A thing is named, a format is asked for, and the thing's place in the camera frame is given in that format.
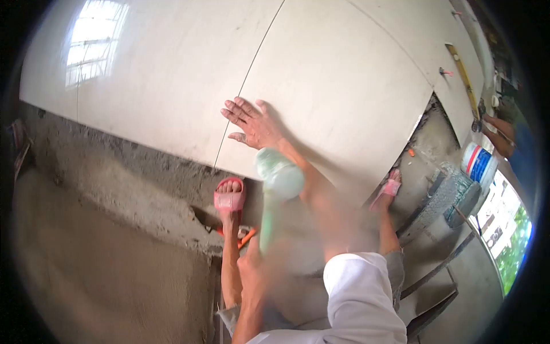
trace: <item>finger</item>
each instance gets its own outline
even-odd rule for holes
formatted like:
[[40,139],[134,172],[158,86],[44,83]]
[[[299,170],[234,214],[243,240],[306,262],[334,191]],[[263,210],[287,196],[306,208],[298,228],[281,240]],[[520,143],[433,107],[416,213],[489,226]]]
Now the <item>finger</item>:
[[266,102],[264,102],[261,99],[258,99],[258,100],[256,100],[256,104],[260,107],[260,109],[262,110],[262,113],[263,113],[264,116],[269,116],[268,113],[267,113],[267,103]]
[[250,117],[258,117],[258,111],[249,102],[241,97],[235,97],[235,103]]
[[248,143],[246,142],[246,134],[244,134],[244,133],[231,133],[231,134],[227,135],[227,138],[233,139],[233,140],[238,141],[240,143],[244,143],[245,145],[248,146]]
[[260,236],[254,235],[252,238],[250,238],[250,241],[248,243],[248,250],[246,251],[246,254],[250,255],[256,255],[260,253]]
[[235,124],[239,128],[243,129],[244,126],[246,126],[246,122],[239,118],[239,116],[235,115],[233,112],[227,110],[226,108],[223,108],[220,110],[222,115],[227,118],[231,123]]
[[246,122],[248,119],[250,119],[250,116],[239,105],[235,104],[231,100],[226,100],[225,106],[235,115],[239,116],[239,118],[243,121]]

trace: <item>large white tile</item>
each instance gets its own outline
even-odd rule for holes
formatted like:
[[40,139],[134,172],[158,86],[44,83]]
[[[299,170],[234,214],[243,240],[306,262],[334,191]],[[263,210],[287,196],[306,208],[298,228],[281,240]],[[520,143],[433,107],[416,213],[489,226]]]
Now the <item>large white tile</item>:
[[[364,202],[404,149],[431,87],[395,41],[339,0],[286,0],[241,96],[270,102],[299,150]],[[227,133],[239,129],[229,124]],[[216,166],[257,178],[255,150],[225,138]]]
[[227,126],[219,109],[239,92],[281,1],[91,2],[79,122],[214,165]]
[[[476,100],[483,89],[483,72],[464,24],[452,15],[447,0],[348,0],[370,16],[411,57],[434,87],[459,143],[466,141],[473,120],[466,88],[453,57],[445,47],[456,47],[468,72]],[[454,71],[443,78],[439,68]]]
[[38,26],[27,49],[19,98],[27,103],[76,120],[78,66],[69,58],[72,27],[83,1],[58,1]]

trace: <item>foot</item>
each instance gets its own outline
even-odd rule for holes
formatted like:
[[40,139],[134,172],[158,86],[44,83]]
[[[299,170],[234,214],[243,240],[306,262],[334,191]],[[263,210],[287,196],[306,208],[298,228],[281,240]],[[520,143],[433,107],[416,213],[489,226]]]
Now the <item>foot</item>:
[[[241,185],[237,182],[228,181],[219,186],[216,190],[219,193],[230,193],[230,192],[240,192]],[[223,237],[227,240],[228,238],[237,238],[237,233],[239,231],[239,212],[238,211],[224,211],[219,210],[219,218],[222,220],[223,225]]]
[[[401,172],[398,169],[393,169],[389,174],[389,179],[393,179],[396,182],[401,183]],[[379,211],[388,211],[390,204],[393,202],[395,196],[389,194],[382,194],[378,199],[378,209]]]

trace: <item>yellow level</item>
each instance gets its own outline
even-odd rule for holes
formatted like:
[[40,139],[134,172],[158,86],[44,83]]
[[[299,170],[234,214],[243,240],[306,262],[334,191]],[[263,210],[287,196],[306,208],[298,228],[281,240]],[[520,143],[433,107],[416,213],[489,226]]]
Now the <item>yellow level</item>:
[[472,88],[470,78],[468,78],[468,73],[466,72],[466,68],[464,67],[464,63],[462,63],[462,60],[460,59],[460,56],[458,55],[457,49],[454,47],[454,45],[452,43],[445,42],[445,47],[447,47],[447,50],[453,55],[456,66],[458,67],[458,72],[460,73],[460,77],[462,78],[462,82],[466,86],[466,93],[468,94],[468,98],[470,99],[470,106],[472,107],[472,114],[474,115],[474,118],[479,121],[480,120],[480,114],[477,111],[476,96],[474,95],[474,89]]

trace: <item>gray shorts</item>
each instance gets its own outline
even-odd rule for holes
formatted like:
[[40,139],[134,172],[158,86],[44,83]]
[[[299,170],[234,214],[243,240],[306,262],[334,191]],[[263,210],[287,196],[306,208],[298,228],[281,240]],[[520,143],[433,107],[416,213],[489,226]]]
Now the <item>gray shorts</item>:
[[[384,256],[388,267],[389,284],[392,287],[393,308],[397,312],[399,310],[399,300],[401,298],[401,289],[405,281],[405,269],[403,267],[403,251],[393,251]],[[236,305],[229,309],[222,309],[218,314],[227,330],[233,336],[235,326],[240,314],[240,305]],[[296,326],[288,321],[275,307],[266,305],[263,310],[263,328],[262,332],[285,329],[285,330],[300,330],[302,326]]]

